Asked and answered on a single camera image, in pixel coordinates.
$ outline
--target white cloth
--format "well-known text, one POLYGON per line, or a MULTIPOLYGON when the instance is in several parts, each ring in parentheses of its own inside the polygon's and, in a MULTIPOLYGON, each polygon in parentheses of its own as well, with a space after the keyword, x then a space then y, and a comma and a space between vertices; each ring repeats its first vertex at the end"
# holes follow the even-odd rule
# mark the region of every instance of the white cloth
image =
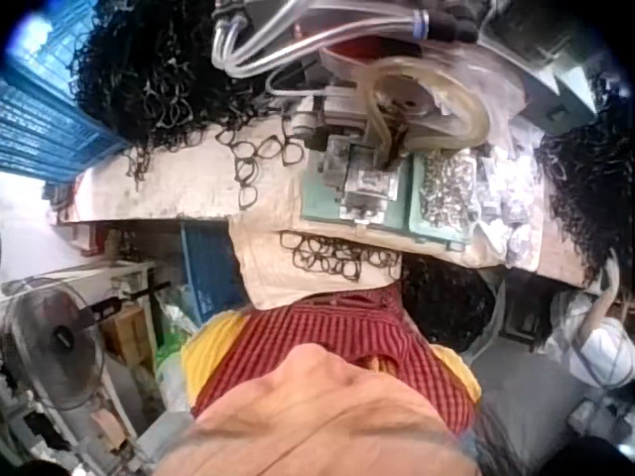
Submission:
POLYGON ((538 352, 593 387, 621 387, 635 378, 635 345, 618 319, 604 317, 581 349, 572 345, 591 306, 590 296, 583 292, 557 295, 551 309, 554 332, 538 352))
POLYGON ((569 369, 593 387, 622 387, 635 378, 635 345, 618 319, 604 317, 581 349, 569 351, 569 369))

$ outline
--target person's arm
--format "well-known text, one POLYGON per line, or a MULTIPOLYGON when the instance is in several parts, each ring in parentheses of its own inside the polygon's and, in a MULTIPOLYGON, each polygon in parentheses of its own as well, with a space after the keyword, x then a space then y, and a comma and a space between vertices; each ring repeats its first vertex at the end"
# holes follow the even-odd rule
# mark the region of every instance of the person's arm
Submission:
POLYGON ((608 309, 615 301, 615 298, 617 298, 617 291, 619 289, 619 265, 617 264, 617 257, 613 250, 611 250, 610 256, 608 260, 606 260, 604 270, 608 277, 608 289, 593 303, 593 306, 577 330, 577 342, 580 348, 584 345, 589 335, 591 335, 591 332, 600 326, 602 319, 608 313, 608 309))

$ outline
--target glove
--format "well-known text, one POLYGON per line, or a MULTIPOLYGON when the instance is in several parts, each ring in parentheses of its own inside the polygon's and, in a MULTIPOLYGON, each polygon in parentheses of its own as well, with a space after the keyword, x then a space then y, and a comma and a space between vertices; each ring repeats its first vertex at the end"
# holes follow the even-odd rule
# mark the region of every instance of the glove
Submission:
POLYGON ((613 297, 617 297, 617 291, 619 290, 619 264, 617 263, 617 256, 615 251, 611 248, 609 257, 604 265, 604 272, 608 278, 608 292, 613 294, 613 297))

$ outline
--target cardboard box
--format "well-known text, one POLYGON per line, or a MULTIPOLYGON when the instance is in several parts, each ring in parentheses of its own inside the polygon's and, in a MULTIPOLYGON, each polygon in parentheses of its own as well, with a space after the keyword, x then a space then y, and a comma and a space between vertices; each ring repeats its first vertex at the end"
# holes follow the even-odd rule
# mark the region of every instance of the cardboard box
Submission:
POLYGON ((99 325, 104 346, 126 365, 138 365, 152 356, 146 315, 138 305, 126 306, 99 325))

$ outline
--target small metal pieces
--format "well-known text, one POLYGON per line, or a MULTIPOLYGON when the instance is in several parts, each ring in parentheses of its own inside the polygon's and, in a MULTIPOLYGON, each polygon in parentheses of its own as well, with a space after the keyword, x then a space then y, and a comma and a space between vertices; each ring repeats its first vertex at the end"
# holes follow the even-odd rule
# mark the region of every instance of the small metal pieces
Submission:
POLYGON ((426 164, 420 188, 423 218, 435 226, 463 231, 468 226, 475 181, 475 161, 469 150, 451 157, 444 152, 433 152, 423 160, 426 164))

